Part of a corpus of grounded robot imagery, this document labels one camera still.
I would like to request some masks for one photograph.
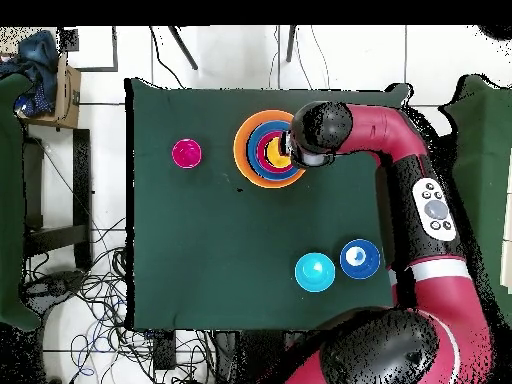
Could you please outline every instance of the button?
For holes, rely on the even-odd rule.
[[[443,220],[448,216],[448,206],[440,200],[431,200],[425,205],[425,213],[432,219]]]

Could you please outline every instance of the orange bowl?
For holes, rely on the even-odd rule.
[[[264,110],[250,116],[245,120],[242,126],[239,128],[235,136],[233,143],[233,155],[235,156],[235,163],[239,171],[244,177],[250,182],[263,188],[281,188],[286,187],[295,181],[297,181],[305,169],[299,169],[298,172],[290,178],[282,181],[269,181],[263,177],[260,177],[249,165],[247,160],[247,142],[252,132],[261,124],[268,121],[285,121],[292,122],[293,115],[288,112],[281,110]]]

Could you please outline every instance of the pink bowl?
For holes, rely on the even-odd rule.
[[[201,162],[201,147],[190,138],[178,141],[171,154],[172,160],[180,168],[193,168]]]

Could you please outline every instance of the light blue bowl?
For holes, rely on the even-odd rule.
[[[334,263],[323,253],[308,253],[295,265],[295,279],[308,292],[324,291],[334,282],[334,276]]]

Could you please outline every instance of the green table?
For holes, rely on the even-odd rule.
[[[501,253],[510,149],[512,90],[480,75],[460,78],[447,112],[457,136],[453,178],[482,254],[481,275],[492,289],[500,312],[512,326],[512,295],[500,285]]]
[[[389,92],[163,90],[131,80],[134,103],[134,289],[137,329],[312,329],[337,314],[391,305],[383,266],[352,280],[339,267],[354,238],[382,252],[375,162],[365,154],[308,170],[294,184],[264,189],[233,158],[240,125],[265,109],[295,113],[314,100],[400,107],[408,88]],[[200,165],[170,156],[198,141]],[[337,265],[333,285],[308,293],[294,266],[322,252]]]

